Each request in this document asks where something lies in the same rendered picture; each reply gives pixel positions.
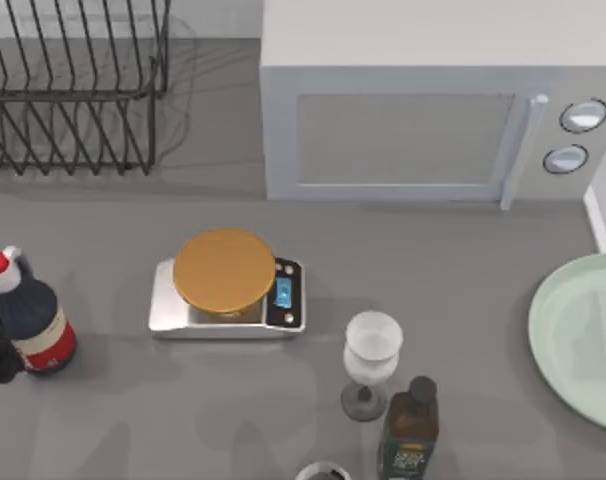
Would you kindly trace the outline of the round golden scale plate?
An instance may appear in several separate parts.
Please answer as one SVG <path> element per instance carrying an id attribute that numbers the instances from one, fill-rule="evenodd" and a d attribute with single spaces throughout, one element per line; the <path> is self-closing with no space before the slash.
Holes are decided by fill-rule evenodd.
<path id="1" fill-rule="evenodd" d="M 214 228 L 190 238 L 174 256 L 173 282 L 192 307 L 215 315 L 242 312 L 272 287 L 271 247 L 240 228 Z"/>

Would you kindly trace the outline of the white goblet cup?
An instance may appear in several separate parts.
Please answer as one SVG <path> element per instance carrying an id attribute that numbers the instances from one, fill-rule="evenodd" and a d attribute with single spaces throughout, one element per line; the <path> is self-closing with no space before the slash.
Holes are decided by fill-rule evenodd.
<path id="1" fill-rule="evenodd" d="M 394 374 L 403 345 L 403 331 L 379 311 L 356 314 L 345 330 L 343 365 L 350 382 L 341 392 L 343 412 L 356 422 L 380 418 L 387 408 L 384 383 Z"/>

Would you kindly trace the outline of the silver kitchen scale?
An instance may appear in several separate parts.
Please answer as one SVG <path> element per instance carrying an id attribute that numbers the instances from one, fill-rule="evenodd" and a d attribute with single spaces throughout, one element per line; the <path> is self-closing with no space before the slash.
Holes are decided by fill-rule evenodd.
<path id="1" fill-rule="evenodd" d="M 165 339 L 265 340 L 293 337 L 307 326 L 306 276 L 302 264 L 277 258 L 275 282 L 266 296 L 237 316 L 216 317 L 190 306 L 173 283 L 174 261 L 156 267 L 148 329 Z"/>

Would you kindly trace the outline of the pale microwave oven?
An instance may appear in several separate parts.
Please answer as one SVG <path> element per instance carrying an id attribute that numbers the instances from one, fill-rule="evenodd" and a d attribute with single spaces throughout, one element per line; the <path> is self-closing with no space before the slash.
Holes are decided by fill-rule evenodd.
<path id="1" fill-rule="evenodd" d="M 549 97 L 515 201 L 579 200 L 606 156 L 606 0 L 265 0 L 260 56 L 272 200 L 500 205 L 529 100 Z M 545 155 L 589 160 L 553 175 Z"/>

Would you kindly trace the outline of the brown bottle with black cap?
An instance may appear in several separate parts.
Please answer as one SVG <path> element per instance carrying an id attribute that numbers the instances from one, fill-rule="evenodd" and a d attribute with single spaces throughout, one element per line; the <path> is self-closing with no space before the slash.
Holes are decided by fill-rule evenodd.
<path id="1" fill-rule="evenodd" d="M 439 436 L 437 384 L 414 377 L 389 402 L 377 452 L 379 480 L 423 480 Z"/>

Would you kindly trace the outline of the small microwave knob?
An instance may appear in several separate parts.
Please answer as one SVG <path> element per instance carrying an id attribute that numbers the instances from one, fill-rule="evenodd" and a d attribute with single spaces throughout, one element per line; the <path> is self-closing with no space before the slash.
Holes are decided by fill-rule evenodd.
<path id="1" fill-rule="evenodd" d="M 566 175 L 580 170 L 589 160 L 589 152 L 581 145 L 569 145 L 549 151 L 543 159 L 543 168 L 553 175 Z"/>

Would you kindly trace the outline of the dark bottle with red cap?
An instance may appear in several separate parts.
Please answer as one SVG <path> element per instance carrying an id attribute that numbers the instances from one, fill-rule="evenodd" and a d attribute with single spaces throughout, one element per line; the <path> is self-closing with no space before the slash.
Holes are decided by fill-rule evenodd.
<path id="1" fill-rule="evenodd" d="M 55 291 L 16 246 L 0 251 L 0 325 L 33 375 L 60 371 L 75 354 L 76 335 Z"/>

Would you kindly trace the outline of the pale green plate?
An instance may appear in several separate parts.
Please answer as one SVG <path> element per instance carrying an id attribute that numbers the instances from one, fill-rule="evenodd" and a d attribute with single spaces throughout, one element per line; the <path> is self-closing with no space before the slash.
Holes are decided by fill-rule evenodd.
<path id="1" fill-rule="evenodd" d="M 527 334 L 550 389 L 606 429 L 606 254 L 572 260 L 541 282 L 530 303 Z"/>

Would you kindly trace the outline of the large microwave knob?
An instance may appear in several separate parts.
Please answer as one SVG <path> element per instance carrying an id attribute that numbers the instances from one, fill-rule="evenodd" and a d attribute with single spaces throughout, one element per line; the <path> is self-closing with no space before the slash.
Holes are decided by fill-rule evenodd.
<path id="1" fill-rule="evenodd" d="M 606 120 L 606 103 L 589 99 L 568 105 L 560 115 L 561 128 L 572 134 L 582 134 L 598 128 Z"/>

